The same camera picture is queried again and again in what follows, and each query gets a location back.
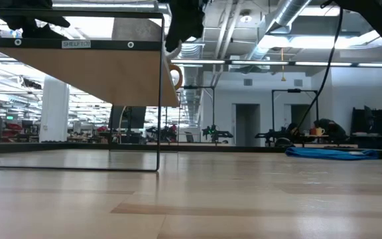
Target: wire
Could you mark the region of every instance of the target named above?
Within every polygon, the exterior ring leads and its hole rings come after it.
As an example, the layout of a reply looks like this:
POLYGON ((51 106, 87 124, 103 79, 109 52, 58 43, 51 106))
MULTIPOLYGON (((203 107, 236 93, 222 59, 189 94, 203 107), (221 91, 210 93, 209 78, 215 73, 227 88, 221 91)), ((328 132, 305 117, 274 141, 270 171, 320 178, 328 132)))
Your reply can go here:
POLYGON ((328 78, 328 73, 330 72, 332 57, 334 56, 334 52, 336 50, 336 43, 337 43, 338 37, 340 35, 340 31, 342 30, 342 23, 343 23, 343 9, 340 8, 340 17, 338 19, 338 26, 337 26, 336 35, 334 36, 334 45, 331 48, 330 57, 328 59, 328 65, 327 65, 327 67, 325 69, 324 79, 322 81, 322 84, 321 84, 321 87, 319 88, 318 93, 316 94, 315 98, 313 98, 312 103, 310 104, 310 106, 308 107, 308 109, 304 113, 303 118, 301 119, 300 123, 298 124, 297 129, 300 129, 300 127, 302 126, 302 124, 304 122, 304 119, 306 119, 306 116, 309 114, 310 109, 312 109, 312 106, 318 100, 319 95, 321 94, 322 90, 324 89, 326 79, 328 78))

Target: door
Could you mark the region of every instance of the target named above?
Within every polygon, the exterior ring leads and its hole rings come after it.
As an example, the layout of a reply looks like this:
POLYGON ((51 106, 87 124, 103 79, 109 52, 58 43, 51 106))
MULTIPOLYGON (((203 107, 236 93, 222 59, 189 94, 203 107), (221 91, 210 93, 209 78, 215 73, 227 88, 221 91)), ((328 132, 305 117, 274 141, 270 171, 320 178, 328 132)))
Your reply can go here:
POLYGON ((241 147, 258 147, 260 133, 260 105, 237 104, 235 106, 235 144, 241 147))
MULTIPOLYGON (((306 110, 309 108, 309 105, 307 104, 299 104, 299 105, 291 105, 291 122, 299 124, 302 120, 304 113, 306 113, 306 110)), ((300 132, 303 132, 305 130, 310 130, 310 112, 305 117, 301 127, 300 132)))

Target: blue tarp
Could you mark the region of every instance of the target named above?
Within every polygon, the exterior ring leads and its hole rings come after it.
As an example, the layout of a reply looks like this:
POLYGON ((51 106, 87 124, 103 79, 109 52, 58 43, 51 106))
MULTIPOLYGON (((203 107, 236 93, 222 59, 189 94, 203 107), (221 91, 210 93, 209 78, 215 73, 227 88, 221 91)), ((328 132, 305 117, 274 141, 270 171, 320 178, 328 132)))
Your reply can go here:
POLYGON ((351 152, 338 151, 332 149, 311 149, 311 148, 296 148, 290 147, 285 151, 285 154, 290 157, 305 157, 313 159, 338 159, 338 160, 363 160, 363 159, 378 159, 378 152, 375 150, 358 151, 358 154, 351 152))

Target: white column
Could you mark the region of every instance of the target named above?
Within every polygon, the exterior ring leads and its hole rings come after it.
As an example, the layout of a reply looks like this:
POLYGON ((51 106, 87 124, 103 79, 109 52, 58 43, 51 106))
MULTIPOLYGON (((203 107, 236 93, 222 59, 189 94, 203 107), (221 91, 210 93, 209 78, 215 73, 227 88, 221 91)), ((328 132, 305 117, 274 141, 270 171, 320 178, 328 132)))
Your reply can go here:
POLYGON ((45 76, 39 141, 66 141, 69 85, 45 76))

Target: shelf label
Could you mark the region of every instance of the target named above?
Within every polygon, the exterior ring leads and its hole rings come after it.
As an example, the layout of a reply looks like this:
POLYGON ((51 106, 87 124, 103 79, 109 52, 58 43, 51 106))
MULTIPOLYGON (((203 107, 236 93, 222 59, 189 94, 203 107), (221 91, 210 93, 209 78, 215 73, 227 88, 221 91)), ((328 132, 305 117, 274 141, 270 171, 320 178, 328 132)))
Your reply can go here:
POLYGON ((91 48, 91 40, 63 40, 62 46, 65 48, 91 48))

